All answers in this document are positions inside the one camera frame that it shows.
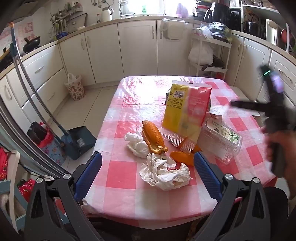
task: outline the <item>crumpled tissue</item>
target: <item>crumpled tissue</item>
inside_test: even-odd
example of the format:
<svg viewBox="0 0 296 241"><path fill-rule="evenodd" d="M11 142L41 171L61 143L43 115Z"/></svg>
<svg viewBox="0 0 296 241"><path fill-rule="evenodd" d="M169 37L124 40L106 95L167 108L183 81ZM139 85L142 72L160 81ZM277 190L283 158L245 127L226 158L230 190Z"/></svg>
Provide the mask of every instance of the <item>crumpled tissue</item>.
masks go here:
<svg viewBox="0 0 296 241"><path fill-rule="evenodd" d="M136 133L126 133L124 140L128 141L128 148L133 152L135 156L146 158L149 154L149 147L143 140L143 137L139 131Z"/></svg>
<svg viewBox="0 0 296 241"><path fill-rule="evenodd" d="M159 187L167 191L187 185L191 179L189 168L181 163L179 170L174 170L176 162L171 158L157 154L147 156L146 164L143 163L140 168L142 180L151 186Z"/></svg>

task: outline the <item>window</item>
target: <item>window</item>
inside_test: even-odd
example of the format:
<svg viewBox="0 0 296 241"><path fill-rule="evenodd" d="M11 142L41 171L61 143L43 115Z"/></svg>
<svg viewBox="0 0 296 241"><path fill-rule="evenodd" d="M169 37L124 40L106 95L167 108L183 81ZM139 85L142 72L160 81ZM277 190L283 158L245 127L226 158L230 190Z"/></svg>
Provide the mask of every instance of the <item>window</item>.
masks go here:
<svg viewBox="0 0 296 241"><path fill-rule="evenodd" d="M178 4L181 3L192 15L194 0L119 0L120 15L161 14L176 16Z"/></svg>

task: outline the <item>plastic table cover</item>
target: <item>plastic table cover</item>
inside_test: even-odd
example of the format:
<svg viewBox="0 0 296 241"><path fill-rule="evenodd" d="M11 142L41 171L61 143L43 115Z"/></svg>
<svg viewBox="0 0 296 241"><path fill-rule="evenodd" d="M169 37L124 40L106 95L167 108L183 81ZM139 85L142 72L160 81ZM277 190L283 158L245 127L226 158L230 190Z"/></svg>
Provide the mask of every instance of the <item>plastic table cover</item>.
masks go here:
<svg viewBox="0 0 296 241"><path fill-rule="evenodd" d="M84 199L88 215L103 216L133 226L158 229L197 219L212 212L216 200L211 199L194 167L189 167L189 185L162 191L145 183L139 168L145 159L127 149L124 135L141 132L143 120L161 126L165 112L165 95L173 80L204 83L212 86L212 105L229 105L236 94L222 80L203 77L135 76L121 80L111 101L98 135L94 151L103 157L102 167ZM264 154L264 135L247 110L227 107L223 122L243 136L239 154L228 165L207 155L223 173L237 179L258 177L263 184L274 178ZM165 141L170 152L176 150Z"/></svg>

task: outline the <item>metal screw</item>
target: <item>metal screw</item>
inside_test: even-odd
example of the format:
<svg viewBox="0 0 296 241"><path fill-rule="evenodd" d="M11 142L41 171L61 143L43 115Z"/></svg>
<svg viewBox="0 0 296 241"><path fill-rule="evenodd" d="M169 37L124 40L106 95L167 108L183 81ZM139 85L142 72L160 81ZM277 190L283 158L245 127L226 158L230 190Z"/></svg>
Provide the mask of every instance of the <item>metal screw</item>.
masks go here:
<svg viewBox="0 0 296 241"><path fill-rule="evenodd" d="M260 182L260 179L255 177L255 178L253 179L253 182L255 182L255 183L259 183L259 182Z"/></svg>
<svg viewBox="0 0 296 241"><path fill-rule="evenodd" d="M225 175L225 178L226 178L227 180L232 180L232 179L233 179L233 176L232 176L231 174L226 174L226 175Z"/></svg>
<svg viewBox="0 0 296 241"><path fill-rule="evenodd" d="M64 178L65 180L68 180L68 179L71 178L71 174L67 173L67 174L65 174L65 175L63 176L63 178Z"/></svg>
<svg viewBox="0 0 296 241"><path fill-rule="evenodd" d="M37 180L36 180L37 183L41 183L42 181L43 181L43 178L42 178L42 177L39 177L39 178L37 178Z"/></svg>

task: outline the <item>white cart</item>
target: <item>white cart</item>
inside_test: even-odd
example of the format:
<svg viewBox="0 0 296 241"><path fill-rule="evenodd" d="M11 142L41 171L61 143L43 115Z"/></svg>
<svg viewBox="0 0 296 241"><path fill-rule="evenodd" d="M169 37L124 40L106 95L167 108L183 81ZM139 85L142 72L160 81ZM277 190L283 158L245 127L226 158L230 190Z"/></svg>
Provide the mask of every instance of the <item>white cart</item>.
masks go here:
<svg viewBox="0 0 296 241"><path fill-rule="evenodd" d="M200 50L202 49L202 43L203 42L209 42L209 43L217 44L217 45L220 46L217 57L221 58L222 54L227 54L227 61L226 61L226 64L225 64L224 68L216 68L216 67L210 67L209 66L204 70L204 71L212 71L212 72L224 73L223 74L223 80L224 80L225 75L226 75L226 71L227 71L227 66L228 66L231 43L226 43L226 42L214 39L214 38L206 38L204 35L198 35L198 34L192 33L191 48L193 46L193 41L195 41L196 39L200 41ZM196 76L198 76L198 73L202 68L202 66L200 65L200 57L198 59L198 63L194 63L192 61L189 61L189 75L190 75L191 66L194 66L196 68Z"/></svg>

